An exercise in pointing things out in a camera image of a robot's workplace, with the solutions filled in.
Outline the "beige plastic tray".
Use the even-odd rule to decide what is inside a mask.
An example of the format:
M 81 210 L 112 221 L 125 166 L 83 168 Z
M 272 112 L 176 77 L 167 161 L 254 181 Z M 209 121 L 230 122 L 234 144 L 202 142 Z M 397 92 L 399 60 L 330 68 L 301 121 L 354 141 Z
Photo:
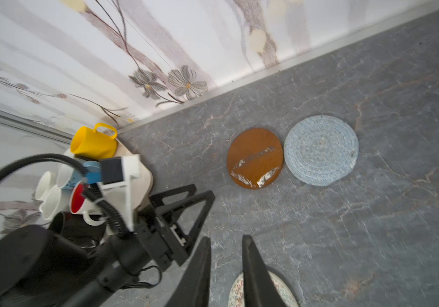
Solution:
M 121 142 L 118 142 L 117 151 L 113 157 L 131 156 L 131 155 L 138 155 L 138 154 L 133 154 Z M 134 210 L 132 212 L 133 213 L 133 222 L 134 222 L 134 211 L 137 210 L 141 206 L 145 206 L 145 205 L 149 204 L 149 193 L 150 193 L 150 191 L 152 189 L 152 185 L 153 185 L 152 173 L 141 162 L 141 159 L 140 159 L 140 171 L 141 171 L 141 177 L 132 181 L 132 203 L 134 206 Z

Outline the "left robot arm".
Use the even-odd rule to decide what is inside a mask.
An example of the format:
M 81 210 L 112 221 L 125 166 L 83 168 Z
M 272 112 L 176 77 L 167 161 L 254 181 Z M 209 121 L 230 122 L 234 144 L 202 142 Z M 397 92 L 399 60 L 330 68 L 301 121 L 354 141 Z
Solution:
M 144 288 L 142 272 L 184 262 L 168 305 L 207 306 L 211 247 L 199 234 L 214 200 L 192 184 L 156 194 L 134 232 L 90 251 L 41 226 L 22 227 L 0 240 L 0 306 L 100 306 L 119 290 Z

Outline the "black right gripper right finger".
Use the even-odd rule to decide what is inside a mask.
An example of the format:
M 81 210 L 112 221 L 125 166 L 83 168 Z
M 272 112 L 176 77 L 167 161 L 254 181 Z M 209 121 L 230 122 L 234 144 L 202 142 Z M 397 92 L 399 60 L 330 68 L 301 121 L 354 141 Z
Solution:
M 242 236 L 245 306 L 285 306 L 251 235 Z

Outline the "blue grey woven coaster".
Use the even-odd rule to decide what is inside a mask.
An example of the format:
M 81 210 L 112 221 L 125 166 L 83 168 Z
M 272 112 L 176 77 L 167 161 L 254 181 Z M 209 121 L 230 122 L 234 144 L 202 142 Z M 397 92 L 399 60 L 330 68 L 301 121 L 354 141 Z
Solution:
M 297 123 L 284 143 L 288 169 L 301 182 L 328 186 L 352 172 L 359 155 L 354 129 L 334 116 L 310 116 Z

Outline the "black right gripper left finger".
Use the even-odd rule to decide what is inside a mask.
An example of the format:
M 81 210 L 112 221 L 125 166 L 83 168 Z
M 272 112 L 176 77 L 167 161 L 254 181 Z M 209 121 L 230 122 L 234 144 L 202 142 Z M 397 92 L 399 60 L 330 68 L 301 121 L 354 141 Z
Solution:
M 166 306 L 208 306 L 212 251 L 203 237 Z

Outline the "dark brown round coaster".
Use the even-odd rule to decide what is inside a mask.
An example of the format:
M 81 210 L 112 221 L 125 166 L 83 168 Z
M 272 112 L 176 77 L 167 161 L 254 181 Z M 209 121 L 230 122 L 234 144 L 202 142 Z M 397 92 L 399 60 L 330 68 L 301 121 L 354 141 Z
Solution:
M 283 147 L 270 130 L 252 128 L 239 134 L 227 155 L 227 170 L 242 188 L 262 189 L 272 184 L 282 172 Z

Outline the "yellow mug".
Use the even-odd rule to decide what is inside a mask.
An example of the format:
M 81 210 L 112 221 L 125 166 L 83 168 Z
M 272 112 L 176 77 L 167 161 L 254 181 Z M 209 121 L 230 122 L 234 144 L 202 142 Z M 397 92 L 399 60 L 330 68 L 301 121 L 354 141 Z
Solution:
M 81 127 L 72 138 L 70 151 L 95 160 L 112 158 L 118 147 L 117 136 L 117 130 L 108 124 Z

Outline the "white speckled mug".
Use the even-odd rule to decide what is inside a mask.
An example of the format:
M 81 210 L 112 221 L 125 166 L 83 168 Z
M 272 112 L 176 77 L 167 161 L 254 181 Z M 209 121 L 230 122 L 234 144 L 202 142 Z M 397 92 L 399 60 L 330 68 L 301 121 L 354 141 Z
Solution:
M 70 190 L 60 189 L 57 185 L 54 185 L 49 190 L 47 197 L 40 204 L 39 211 L 42 219 L 52 221 L 59 212 L 68 211 L 70 200 Z

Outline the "white mug red inside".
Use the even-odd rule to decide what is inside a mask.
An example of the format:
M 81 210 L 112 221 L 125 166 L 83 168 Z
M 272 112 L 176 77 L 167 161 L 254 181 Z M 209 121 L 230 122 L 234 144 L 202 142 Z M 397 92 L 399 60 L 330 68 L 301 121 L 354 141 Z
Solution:
M 90 226 L 101 226 L 106 222 L 103 213 L 89 199 L 83 196 L 84 184 L 78 182 L 73 189 L 70 199 L 70 211 L 74 215 L 82 216 L 84 222 Z

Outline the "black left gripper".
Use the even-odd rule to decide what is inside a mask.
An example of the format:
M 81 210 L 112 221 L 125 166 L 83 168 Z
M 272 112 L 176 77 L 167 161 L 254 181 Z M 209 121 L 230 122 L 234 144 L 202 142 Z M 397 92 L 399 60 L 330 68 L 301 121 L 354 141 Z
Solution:
M 190 258 L 216 199 L 211 190 L 199 194 L 196 191 L 194 184 L 170 189 L 150 196 L 151 205 L 134 211 L 134 234 L 162 271 L 166 271 L 173 262 L 181 266 Z M 182 193 L 186 193 L 185 198 L 164 203 L 165 198 Z M 185 234 L 178 220 L 186 209 L 201 202 L 204 206 L 189 233 Z

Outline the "cream woven round coaster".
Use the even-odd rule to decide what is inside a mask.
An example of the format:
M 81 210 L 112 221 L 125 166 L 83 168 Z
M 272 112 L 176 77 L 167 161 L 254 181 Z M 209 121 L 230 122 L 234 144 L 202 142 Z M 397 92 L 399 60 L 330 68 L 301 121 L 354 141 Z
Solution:
M 298 307 L 299 304 L 289 286 L 272 269 L 268 268 L 267 270 L 284 305 Z M 245 307 L 244 275 L 242 273 L 237 276 L 230 289 L 227 307 Z

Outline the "blue floral mug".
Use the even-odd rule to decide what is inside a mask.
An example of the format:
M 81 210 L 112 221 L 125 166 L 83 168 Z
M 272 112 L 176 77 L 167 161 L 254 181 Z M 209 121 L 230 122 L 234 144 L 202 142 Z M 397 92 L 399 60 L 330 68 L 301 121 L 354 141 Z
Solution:
M 96 184 L 102 181 L 100 162 L 85 161 L 83 166 L 89 171 L 87 176 L 88 184 Z M 82 175 L 73 167 L 63 165 L 59 168 L 56 185 L 60 189 L 73 190 L 81 180 Z

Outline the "plain white mug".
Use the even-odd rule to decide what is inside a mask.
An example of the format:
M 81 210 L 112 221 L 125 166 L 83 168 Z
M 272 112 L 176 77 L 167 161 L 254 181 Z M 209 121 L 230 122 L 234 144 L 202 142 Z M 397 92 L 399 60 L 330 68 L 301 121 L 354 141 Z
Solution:
M 50 191 L 57 185 L 57 174 L 52 171 L 46 171 L 40 178 L 34 193 L 37 201 L 45 201 Z

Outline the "black mug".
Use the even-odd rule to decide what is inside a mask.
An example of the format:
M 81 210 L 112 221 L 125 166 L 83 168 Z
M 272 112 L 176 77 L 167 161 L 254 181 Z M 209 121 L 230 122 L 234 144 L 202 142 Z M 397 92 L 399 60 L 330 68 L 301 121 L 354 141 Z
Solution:
M 83 249 L 98 247 L 104 237 L 106 224 L 91 226 L 86 223 L 82 215 L 70 212 L 59 212 L 53 218 L 48 230 L 61 235 Z

